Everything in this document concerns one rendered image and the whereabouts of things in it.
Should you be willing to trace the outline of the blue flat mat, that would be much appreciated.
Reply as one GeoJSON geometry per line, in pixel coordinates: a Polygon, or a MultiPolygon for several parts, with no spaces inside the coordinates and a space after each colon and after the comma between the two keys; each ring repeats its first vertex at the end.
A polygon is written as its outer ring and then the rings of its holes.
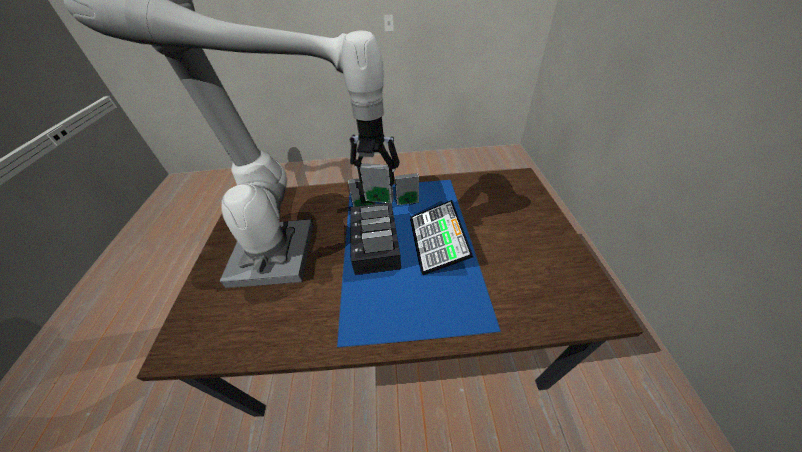
{"type": "Polygon", "coordinates": [[[337,347],[500,332],[451,180],[419,182],[419,203],[393,214],[401,269],[355,275],[349,197],[337,347]],[[411,216],[452,200],[473,258],[423,275],[411,216]]]}

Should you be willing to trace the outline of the dark grey drive dock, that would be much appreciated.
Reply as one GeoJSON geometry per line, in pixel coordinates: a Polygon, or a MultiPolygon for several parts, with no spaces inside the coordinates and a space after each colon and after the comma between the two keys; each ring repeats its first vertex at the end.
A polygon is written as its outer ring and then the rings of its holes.
{"type": "Polygon", "coordinates": [[[391,203],[351,207],[351,263],[355,275],[401,269],[400,250],[391,203]],[[365,253],[361,208],[388,205],[394,250],[365,253]]]}

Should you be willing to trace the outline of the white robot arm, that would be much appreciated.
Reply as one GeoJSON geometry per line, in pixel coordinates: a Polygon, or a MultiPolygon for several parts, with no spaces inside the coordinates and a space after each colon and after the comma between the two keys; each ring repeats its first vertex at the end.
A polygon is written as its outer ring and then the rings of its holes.
{"type": "Polygon", "coordinates": [[[64,4],[77,21],[101,34],[148,44],[165,54],[233,161],[237,185],[223,196],[222,214],[245,250],[238,265],[254,266],[258,274],[267,264],[285,264],[295,233],[280,224],[286,172],[258,150],[203,49],[327,60],[344,74],[354,118],[373,121],[384,114],[383,60],[374,34],[354,31],[328,38],[229,23],[194,12],[192,0],[64,0],[64,4]]]}

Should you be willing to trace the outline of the status display screen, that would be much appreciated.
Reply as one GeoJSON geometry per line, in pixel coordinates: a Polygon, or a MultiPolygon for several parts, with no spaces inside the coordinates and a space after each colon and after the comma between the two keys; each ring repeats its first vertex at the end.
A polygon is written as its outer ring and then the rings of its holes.
{"type": "Polygon", "coordinates": [[[411,221],[423,275],[473,258],[452,200],[411,221]]]}

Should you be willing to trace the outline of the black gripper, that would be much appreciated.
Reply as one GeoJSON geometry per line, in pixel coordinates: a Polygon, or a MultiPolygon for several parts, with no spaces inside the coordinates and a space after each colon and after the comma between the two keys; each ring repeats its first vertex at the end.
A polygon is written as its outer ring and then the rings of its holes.
{"type": "MultiPolygon", "coordinates": [[[[377,119],[377,120],[373,120],[373,121],[359,121],[359,120],[357,120],[357,127],[358,127],[358,133],[360,135],[363,135],[364,137],[368,137],[368,138],[374,137],[375,143],[379,143],[380,144],[379,153],[381,154],[381,156],[383,157],[383,159],[385,160],[385,162],[387,163],[387,165],[389,167],[390,186],[393,186],[393,184],[394,184],[394,172],[395,172],[396,168],[398,168],[398,166],[400,164],[400,161],[399,161],[399,158],[398,158],[395,146],[394,146],[394,137],[388,138],[388,137],[385,137],[384,134],[383,134],[382,117],[377,119]],[[387,150],[385,149],[385,146],[383,144],[384,141],[386,142],[386,144],[389,147],[389,151],[390,151],[392,159],[391,159],[390,155],[388,154],[387,150]]],[[[358,160],[356,159],[357,142],[358,142],[358,140],[360,141],[360,139],[364,138],[364,137],[362,137],[360,135],[359,136],[352,135],[351,138],[350,138],[350,142],[351,142],[350,164],[354,165],[355,168],[358,169],[359,180],[360,180],[360,183],[362,183],[360,166],[362,164],[361,161],[362,161],[363,157],[359,156],[358,160]]]]}

